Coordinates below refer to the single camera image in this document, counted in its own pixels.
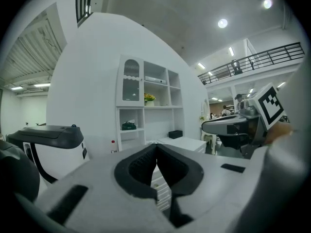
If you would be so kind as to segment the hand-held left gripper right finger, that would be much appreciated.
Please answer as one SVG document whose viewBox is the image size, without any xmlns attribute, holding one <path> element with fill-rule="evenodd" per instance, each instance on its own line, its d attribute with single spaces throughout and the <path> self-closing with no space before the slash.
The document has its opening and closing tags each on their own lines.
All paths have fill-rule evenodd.
<svg viewBox="0 0 311 233">
<path fill-rule="evenodd" d="M 169 221 L 180 228 L 195 221 L 241 179 L 249 160 L 215 156 L 157 144 L 159 170 L 171 189 Z"/>
</svg>

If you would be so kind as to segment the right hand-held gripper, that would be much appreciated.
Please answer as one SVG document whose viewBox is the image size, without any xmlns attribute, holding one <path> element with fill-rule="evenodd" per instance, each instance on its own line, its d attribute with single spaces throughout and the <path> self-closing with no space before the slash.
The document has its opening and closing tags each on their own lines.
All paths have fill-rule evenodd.
<svg viewBox="0 0 311 233">
<path fill-rule="evenodd" d="M 203 122 L 201 128 L 219 137 L 218 155 L 250 158 L 257 148 L 265 145 L 268 130 L 283 115 L 277 89 L 269 83 L 251 98 L 242 100 L 237 114 Z"/>
</svg>

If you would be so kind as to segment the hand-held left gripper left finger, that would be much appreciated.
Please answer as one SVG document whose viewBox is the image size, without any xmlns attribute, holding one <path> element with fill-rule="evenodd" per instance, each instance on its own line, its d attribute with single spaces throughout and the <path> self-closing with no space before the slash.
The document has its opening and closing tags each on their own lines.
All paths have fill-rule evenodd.
<svg viewBox="0 0 311 233">
<path fill-rule="evenodd" d="M 156 145 L 86 162 L 50 185 L 35 205 L 69 229 L 173 229 L 151 187 Z"/>
</svg>

